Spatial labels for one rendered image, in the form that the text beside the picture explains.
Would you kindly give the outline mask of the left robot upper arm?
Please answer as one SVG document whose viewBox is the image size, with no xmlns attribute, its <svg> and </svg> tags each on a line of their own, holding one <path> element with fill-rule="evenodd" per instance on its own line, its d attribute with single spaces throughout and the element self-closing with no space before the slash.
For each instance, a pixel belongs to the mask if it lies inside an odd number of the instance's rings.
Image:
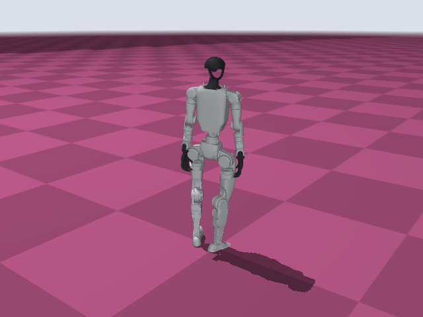
<svg viewBox="0 0 423 317">
<path fill-rule="evenodd" d="M 194 115 L 196 110 L 196 91 L 198 87 L 191 87 L 186 91 L 186 124 L 196 124 L 197 116 Z"/>
</svg>

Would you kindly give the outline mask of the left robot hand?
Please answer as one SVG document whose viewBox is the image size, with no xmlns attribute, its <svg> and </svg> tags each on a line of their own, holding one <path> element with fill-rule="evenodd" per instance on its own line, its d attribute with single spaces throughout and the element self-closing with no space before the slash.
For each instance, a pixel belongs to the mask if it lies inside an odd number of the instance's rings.
<svg viewBox="0 0 423 317">
<path fill-rule="evenodd" d="M 183 154 L 181 156 L 181 168 L 187 172 L 190 172 L 190 170 L 192 169 L 189 166 L 189 161 L 192 163 L 192 160 L 188 158 L 187 153 L 189 152 L 189 150 L 186 150 L 186 144 L 182 144 L 182 152 Z"/>
</svg>

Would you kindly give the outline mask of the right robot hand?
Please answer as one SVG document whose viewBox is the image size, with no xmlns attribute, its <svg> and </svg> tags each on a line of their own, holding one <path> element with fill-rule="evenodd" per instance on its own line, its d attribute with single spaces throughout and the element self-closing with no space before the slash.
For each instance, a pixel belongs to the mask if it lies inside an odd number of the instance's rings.
<svg viewBox="0 0 423 317">
<path fill-rule="evenodd" d="M 239 151 L 237 153 L 237 159 L 238 159 L 238 165 L 236 166 L 236 168 L 238 168 L 238 171 L 236 173 L 234 173 L 234 178 L 238 178 L 241 175 L 241 169 L 243 168 L 243 159 L 245 157 L 243 156 L 243 152 Z"/>
</svg>

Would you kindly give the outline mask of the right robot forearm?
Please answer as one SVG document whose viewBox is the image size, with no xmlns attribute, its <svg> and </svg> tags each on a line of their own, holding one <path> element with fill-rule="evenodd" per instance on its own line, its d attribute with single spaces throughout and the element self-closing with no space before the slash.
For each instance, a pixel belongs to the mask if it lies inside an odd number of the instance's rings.
<svg viewBox="0 0 423 317">
<path fill-rule="evenodd" d="M 244 148 L 244 140 L 243 140 L 244 131 L 243 131 L 243 121 L 242 120 L 241 120 L 241 123 L 240 123 L 240 131 L 234 132 L 233 136 L 235 138 L 235 148 L 236 148 L 235 153 L 236 153 L 236 156 L 237 156 L 237 153 L 239 151 L 242 151 L 243 156 L 244 156 L 245 155 L 245 152 L 243 150 L 243 148 Z"/>
</svg>

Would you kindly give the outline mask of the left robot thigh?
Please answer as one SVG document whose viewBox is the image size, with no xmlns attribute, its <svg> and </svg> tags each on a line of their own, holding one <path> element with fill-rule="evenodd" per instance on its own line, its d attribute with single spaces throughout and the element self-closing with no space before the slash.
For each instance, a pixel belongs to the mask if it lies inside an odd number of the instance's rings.
<svg viewBox="0 0 423 317">
<path fill-rule="evenodd" d="M 191 146 L 187 153 L 190 162 L 192 174 L 192 189 L 194 189 L 194 202 L 199 202 L 204 199 L 204 190 L 202 189 L 203 167 L 205 165 L 205 158 L 200 156 L 200 144 Z"/>
</svg>

